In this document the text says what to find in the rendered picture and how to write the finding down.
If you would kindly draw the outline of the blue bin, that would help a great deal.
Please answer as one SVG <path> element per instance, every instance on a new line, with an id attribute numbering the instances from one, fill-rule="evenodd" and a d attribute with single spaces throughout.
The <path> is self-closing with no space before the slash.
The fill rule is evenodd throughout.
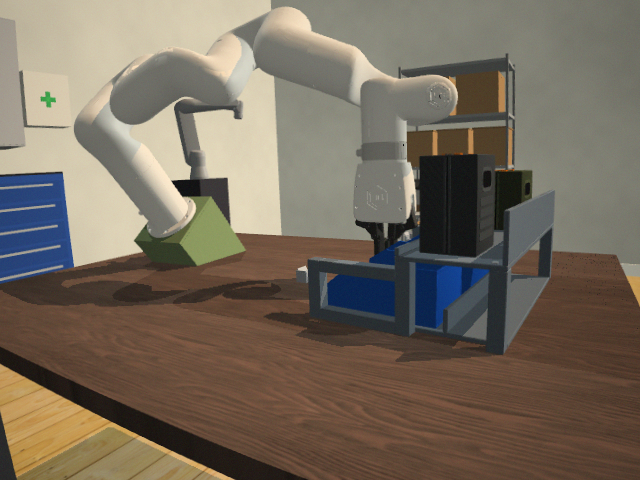
<path id="1" fill-rule="evenodd" d="M 395 265 L 394 250 L 370 263 Z M 415 325 L 437 328 L 461 296 L 462 267 L 416 263 Z M 395 282 L 338 274 L 327 283 L 328 305 L 394 316 Z"/>
<path id="2" fill-rule="evenodd" d="M 408 242 L 411 242 L 413 240 L 416 240 L 419 238 L 419 235 L 412 238 L 411 240 L 405 242 L 405 241 L 398 241 L 397 243 L 393 244 L 392 246 L 386 248 L 385 250 L 394 250 L 394 248 L 401 246 L 403 244 L 406 244 Z M 374 260 L 377 256 L 379 256 L 381 253 L 383 253 L 385 250 L 381 251 L 380 253 L 376 254 L 375 256 L 369 258 L 369 263 Z M 478 280 L 480 280 L 483 276 L 485 276 L 487 273 L 489 272 L 489 270 L 486 269 L 476 269 L 476 268 L 462 268 L 462 294 L 469 289 L 471 286 L 473 286 Z"/>

